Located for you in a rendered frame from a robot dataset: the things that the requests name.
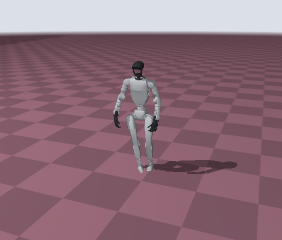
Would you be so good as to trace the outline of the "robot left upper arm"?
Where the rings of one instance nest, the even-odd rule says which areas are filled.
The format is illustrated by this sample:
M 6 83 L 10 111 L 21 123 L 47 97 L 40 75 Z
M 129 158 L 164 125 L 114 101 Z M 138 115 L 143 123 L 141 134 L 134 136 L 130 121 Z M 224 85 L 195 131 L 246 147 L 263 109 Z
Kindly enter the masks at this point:
M 152 94 L 154 95 L 154 99 L 153 99 L 153 102 L 155 104 L 157 104 L 157 98 L 160 98 L 159 96 L 159 92 L 158 92 L 158 89 L 157 89 L 157 86 L 156 86 L 156 82 L 154 80 L 147 80 L 147 85 L 149 88 L 151 88 L 151 91 L 152 91 Z

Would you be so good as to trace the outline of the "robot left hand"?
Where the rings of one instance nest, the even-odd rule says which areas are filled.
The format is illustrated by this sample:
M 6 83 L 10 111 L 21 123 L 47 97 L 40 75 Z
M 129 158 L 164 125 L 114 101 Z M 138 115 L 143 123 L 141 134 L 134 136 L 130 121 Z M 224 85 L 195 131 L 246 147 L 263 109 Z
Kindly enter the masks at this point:
M 150 130 L 148 130 L 148 131 L 150 131 L 150 132 L 155 132 L 156 130 L 157 130 L 157 127 L 158 127 L 158 121 L 159 120 L 155 120 L 156 119 L 156 116 L 154 116 L 154 121 L 152 122 L 152 124 L 150 125 L 150 126 L 148 126 L 148 128 L 149 127 L 151 127 L 151 129 Z

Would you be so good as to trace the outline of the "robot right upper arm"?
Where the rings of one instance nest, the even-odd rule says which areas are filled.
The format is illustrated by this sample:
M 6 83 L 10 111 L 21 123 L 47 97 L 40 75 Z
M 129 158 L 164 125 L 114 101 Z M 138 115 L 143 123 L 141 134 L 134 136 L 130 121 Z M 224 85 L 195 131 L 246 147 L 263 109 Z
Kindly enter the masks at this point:
M 125 99 L 125 93 L 128 89 L 128 85 L 129 85 L 129 81 L 130 81 L 131 78 L 127 78 L 123 81 L 123 85 L 122 85 L 122 88 L 121 88 L 121 93 L 120 93 L 120 97 L 119 99 L 120 100 L 124 100 Z

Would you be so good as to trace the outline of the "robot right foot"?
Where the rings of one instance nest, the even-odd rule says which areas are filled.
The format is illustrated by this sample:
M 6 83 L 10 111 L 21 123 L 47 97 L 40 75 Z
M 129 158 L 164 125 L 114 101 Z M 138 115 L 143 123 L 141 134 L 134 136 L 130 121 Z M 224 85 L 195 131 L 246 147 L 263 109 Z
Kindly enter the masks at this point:
M 138 170 L 139 170 L 141 173 L 143 173 L 143 172 L 144 172 L 143 166 L 140 166 L 140 165 L 139 165 Z

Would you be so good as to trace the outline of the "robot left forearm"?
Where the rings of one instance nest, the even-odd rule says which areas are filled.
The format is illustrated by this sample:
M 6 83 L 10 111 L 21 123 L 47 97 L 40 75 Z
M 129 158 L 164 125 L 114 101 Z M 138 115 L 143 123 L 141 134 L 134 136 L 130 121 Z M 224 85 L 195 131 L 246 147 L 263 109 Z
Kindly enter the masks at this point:
M 161 99 L 159 97 L 157 98 L 157 104 L 155 104 L 154 107 L 155 107 L 154 116 L 156 116 L 155 120 L 158 121 L 160 119 L 160 108 L 161 108 Z

